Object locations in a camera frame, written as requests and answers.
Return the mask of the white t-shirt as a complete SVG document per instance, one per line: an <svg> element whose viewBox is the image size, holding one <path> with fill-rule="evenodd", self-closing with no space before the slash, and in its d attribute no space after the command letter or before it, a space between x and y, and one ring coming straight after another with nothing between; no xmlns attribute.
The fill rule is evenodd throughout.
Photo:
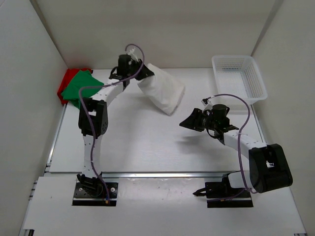
<svg viewBox="0 0 315 236"><path fill-rule="evenodd" d="M138 87L157 108L172 115L182 101L185 84L151 63L147 68L153 75L141 80Z"/></svg>

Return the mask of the red t-shirt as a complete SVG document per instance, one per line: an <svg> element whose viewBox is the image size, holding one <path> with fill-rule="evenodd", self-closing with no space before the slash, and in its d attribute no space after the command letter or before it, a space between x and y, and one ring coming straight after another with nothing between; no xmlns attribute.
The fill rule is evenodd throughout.
<svg viewBox="0 0 315 236"><path fill-rule="evenodd" d="M63 99L62 92L66 89L70 81L73 79L73 77L79 72L79 71L87 71L89 74L93 74L93 70L90 68L71 68L67 69L66 73L63 76L63 79L61 81L61 84L59 86L59 89L57 91L57 96L61 102L62 105L65 105L68 103L67 100Z"/></svg>

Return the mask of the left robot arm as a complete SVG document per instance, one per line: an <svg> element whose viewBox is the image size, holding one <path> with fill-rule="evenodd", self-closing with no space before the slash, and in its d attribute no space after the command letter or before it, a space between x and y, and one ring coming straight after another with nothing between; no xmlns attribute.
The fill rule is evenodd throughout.
<svg viewBox="0 0 315 236"><path fill-rule="evenodd" d="M101 195L106 188L99 165L101 140L108 128L108 106L127 88L131 79L141 81L153 75L143 60L120 55L108 84L86 86L79 90L78 126L84 141L84 164L77 179L91 196Z"/></svg>

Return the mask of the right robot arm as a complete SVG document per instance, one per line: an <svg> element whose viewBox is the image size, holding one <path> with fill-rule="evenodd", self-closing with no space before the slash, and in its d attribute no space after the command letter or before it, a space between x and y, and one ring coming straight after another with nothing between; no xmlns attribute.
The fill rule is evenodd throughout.
<svg viewBox="0 0 315 236"><path fill-rule="evenodd" d="M266 144L242 134L240 129L230 123L227 117L230 108L223 104L214 105L210 109L195 108L191 115L180 126L198 132L213 131L211 137L223 145L238 152L249 161L249 173L241 174L242 180L250 180L249 188L258 193L289 187L293 177L279 144Z"/></svg>

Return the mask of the white plastic basket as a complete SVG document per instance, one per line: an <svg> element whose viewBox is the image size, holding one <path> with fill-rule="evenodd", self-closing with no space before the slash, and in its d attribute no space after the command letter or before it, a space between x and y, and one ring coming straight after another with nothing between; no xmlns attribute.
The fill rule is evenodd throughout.
<svg viewBox="0 0 315 236"><path fill-rule="evenodd" d="M217 55L212 67L218 93L233 94L249 105L268 96L259 68L251 56Z"/></svg>

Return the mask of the aluminium rail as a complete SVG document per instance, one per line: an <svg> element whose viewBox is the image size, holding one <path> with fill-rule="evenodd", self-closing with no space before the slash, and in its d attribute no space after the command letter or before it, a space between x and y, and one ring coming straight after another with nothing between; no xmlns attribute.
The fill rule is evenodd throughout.
<svg viewBox="0 0 315 236"><path fill-rule="evenodd" d="M218 178L227 172L103 172L103 179L119 178Z"/></svg>

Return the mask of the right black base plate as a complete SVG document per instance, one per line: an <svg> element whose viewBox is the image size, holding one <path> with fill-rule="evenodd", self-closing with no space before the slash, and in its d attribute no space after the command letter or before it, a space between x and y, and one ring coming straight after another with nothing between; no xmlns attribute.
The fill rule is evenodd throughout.
<svg viewBox="0 0 315 236"><path fill-rule="evenodd" d="M206 197L207 208L250 208L253 207L251 194L245 188L232 188L226 177L221 182L205 182L205 187L193 193Z"/></svg>

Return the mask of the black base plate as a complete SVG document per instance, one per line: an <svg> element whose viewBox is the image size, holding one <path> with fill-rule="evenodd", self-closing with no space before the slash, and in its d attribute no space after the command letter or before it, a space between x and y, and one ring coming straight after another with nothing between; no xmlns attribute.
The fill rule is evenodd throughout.
<svg viewBox="0 0 315 236"><path fill-rule="evenodd" d="M245 188L232 188L226 177L221 182L205 182L205 187L193 193L206 197L207 208L250 208L253 207L251 194Z"/></svg>
<svg viewBox="0 0 315 236"><path fill-rule="evenodd" d="M109 200L107 192L103 187L98 190L89 190L80 182L76 182L72 205L73 206L93 206L93 207L115 207L117 204L118 187L117 182L106 183L109 190Z"/></svg>

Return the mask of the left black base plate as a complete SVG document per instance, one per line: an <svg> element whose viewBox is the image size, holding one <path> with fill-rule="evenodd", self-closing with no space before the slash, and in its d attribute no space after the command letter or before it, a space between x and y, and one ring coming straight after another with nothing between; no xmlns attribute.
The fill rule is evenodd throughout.
<svg viewBox="0 0 315 236"><path fill-rule="evenodd" d="M106 183L109 190L109 200L107 192L103 187L98 190L89 190L80 182L76 182L72 205L73 206L93 206L93 207L115 207L117 204L118 187L117 182Z"/></svg>

